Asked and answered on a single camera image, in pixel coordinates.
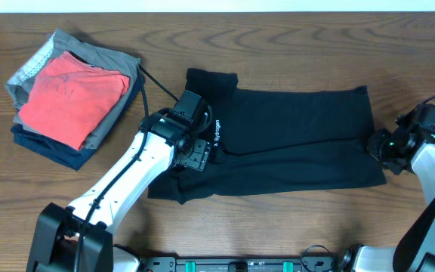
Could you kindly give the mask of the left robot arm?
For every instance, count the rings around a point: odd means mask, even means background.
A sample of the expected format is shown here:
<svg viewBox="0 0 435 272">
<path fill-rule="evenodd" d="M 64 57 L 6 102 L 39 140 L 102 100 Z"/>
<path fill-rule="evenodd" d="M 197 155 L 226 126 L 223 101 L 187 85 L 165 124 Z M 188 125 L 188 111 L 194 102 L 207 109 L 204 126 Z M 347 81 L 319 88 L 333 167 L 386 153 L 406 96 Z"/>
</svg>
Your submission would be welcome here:
<svg viewBox="0 0 435 272">
<path fill-rule="evenodd" d="M 115 246 L 113 237 L 129 209 L 150 183 L 175 165 L 203 170 L 210 144 L 196 134 L 213 113 L 161 109 L 142 125 L 125 154 L 86 193 L 63 208 L 48 204 L 40 213 L 28 271 L 136 271 L 140 260 Z"/>
</svg>

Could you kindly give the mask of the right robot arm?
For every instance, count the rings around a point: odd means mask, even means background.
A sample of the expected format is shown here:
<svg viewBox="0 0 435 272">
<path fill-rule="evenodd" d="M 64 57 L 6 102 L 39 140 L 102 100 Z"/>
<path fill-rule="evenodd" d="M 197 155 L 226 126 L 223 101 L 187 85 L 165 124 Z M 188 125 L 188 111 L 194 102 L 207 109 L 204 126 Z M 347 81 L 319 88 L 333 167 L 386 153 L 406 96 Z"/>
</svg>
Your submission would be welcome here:
<svg viewBox="0 0 435 272">
<path fill-rule="evenodd" d="M 369 139 L 368 151 L 395 175 L 415 174 L 427 208 L 394 248 L 360 246 L 351 271 L 435 271 L 435 133 L 417 130 L 391 134 L 383 129 Z"/>
</svg>

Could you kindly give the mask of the black polo shirt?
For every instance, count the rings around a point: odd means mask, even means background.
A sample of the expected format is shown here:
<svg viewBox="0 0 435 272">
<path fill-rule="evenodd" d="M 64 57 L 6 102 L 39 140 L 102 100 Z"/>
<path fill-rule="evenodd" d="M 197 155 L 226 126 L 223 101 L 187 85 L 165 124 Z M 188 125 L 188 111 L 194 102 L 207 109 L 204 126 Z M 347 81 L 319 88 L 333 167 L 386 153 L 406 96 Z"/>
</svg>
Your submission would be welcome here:
<svg viewBox="0 0 435 272">
<path fill-rule="evenodd" d="M 186 89 L 211 106 L 200 137 L 211 145 L 203 170 L 183 166 L 159 175 L 151 199 L 185 203 L 213 195 L 374 187 L 386 182 L 366 152 L 375 127 L 368 89 L 253 91 L 234 73 L 188 69 Z"/>
</svg>

